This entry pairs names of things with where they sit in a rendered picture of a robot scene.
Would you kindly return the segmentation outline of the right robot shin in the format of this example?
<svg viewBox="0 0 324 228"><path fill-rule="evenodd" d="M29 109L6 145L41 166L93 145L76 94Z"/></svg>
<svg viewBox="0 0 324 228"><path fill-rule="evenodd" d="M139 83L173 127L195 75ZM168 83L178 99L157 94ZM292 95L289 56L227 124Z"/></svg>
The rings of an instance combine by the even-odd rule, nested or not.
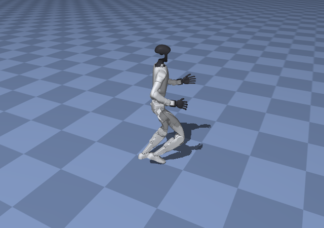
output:
<svg viewBox="0 0 324 228"><path fill-rule="evenodd" d="M180 146L181 144L184 143L184 137L183 136L178 136L177 138L170 138L159 150L157 150L154 153L155 157L158 157L166 152L169 152L175 148L177 148L178 146ZM157 156L158 155L158 156Z"/></svg>

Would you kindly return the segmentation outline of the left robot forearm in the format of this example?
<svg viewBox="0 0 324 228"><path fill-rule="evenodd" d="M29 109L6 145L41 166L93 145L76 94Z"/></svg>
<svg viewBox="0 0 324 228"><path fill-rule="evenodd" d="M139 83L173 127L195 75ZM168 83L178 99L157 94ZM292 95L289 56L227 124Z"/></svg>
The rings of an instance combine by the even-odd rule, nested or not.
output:
<svg viewBox="0 0 324 228"><path fill-rule="evenodd" d="M172 79L169 79L168 80L168 85L179 85L181 84L181 80L172 80Z"/></svg>

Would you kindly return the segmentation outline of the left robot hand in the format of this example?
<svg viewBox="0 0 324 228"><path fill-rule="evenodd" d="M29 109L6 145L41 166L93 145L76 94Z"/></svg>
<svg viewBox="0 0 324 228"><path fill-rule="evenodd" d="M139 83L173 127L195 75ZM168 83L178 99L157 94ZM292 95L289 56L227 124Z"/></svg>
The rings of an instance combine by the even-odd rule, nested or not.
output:
<svg viewBox="0 0 324 228"><path fill-rule="evenodd" d="M196 79L196 78L192 78L192 77L195 77L195 76L191 76L191 77L188 77L189 75L191 74L188 74L186 77L184 77L183 79L177 79L177 80L181 80L181 84L182 85L183 83L184 84L195 84L195 83L190 83L190 82L196 82L195 80L193 79ZM191 78L191 79L190 79ZM191 81L190 81L191 80Z"/></svg>

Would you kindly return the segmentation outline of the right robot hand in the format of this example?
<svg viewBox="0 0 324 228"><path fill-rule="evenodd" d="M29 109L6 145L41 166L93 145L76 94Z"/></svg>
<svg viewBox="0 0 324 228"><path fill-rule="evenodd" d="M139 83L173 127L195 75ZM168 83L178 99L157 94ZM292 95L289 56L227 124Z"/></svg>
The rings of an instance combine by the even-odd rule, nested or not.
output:
<svg viewBox="0 0 324 228"><path fill-rule="evenodd" d="M184 98L182 98L182 99L180 99L180 100L171 100L171 101L174 101L175 102L175 106L170 106L170 107L178 107L178 108L182 108L182 109L184 109L184 110L187 110L186 108L187 108L187 106L185 106L185 105L188 105L187 104L187 101L182 101L182 100L184 100ZM184 108L184 107L186 107L186 108Z"/></svg>

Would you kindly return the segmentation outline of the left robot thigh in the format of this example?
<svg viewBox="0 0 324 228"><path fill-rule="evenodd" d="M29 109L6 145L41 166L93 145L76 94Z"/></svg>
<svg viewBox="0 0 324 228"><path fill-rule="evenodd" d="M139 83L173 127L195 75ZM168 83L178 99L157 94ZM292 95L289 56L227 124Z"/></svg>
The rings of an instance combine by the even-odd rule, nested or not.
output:
<svg viewBox="0 0 324 228"><path fill-rule="evenodd" d="M151 105L151 103L150 103L150 105ZM168 133L168 123L167 123L167 121L164 121L164 122L161 122L161 124L162 124L162 126L158 129L158 134L160 136L166 136Z"/></svg>

